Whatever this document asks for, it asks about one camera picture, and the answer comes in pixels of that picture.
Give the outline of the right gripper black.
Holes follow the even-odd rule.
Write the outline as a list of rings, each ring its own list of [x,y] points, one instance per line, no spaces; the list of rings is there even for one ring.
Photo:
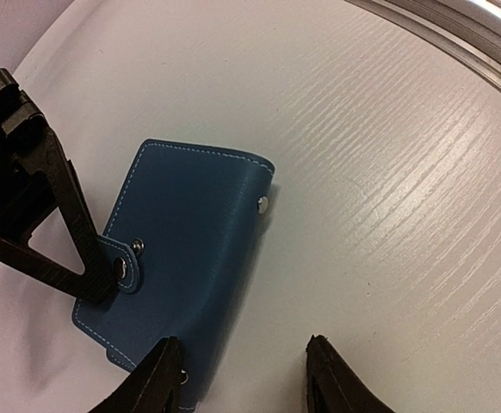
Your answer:
[[[116,289],[108,258],[97,240],[72,163],[41,115],[8,136],[3,122],[21,106],[22,92],[0,69],[0,262],[50,287],[92,304]],[[77,274],[33,250],[36,227],[59,210],[83,263]]]

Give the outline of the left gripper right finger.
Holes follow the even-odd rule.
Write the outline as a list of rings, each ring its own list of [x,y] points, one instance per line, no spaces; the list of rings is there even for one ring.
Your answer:
[[[313,413],[394,412],[322,335],[312,336],[306,345],[306,408]]]

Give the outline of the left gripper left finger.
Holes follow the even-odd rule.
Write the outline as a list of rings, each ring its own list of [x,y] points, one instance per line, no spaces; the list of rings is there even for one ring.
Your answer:
[[[161,339],[119,387],[90,412],[178,412],[182,350],[174,336]]]

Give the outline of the blue leather card holder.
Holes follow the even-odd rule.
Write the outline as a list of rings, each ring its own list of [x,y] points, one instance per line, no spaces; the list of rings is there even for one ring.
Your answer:
[[[126,273],[103,304],[78,300],[72,322],[129,372],[177,338],[182,412],[204,398],[226,347],[274,173],[249,152],[148,139],[99,238]]]

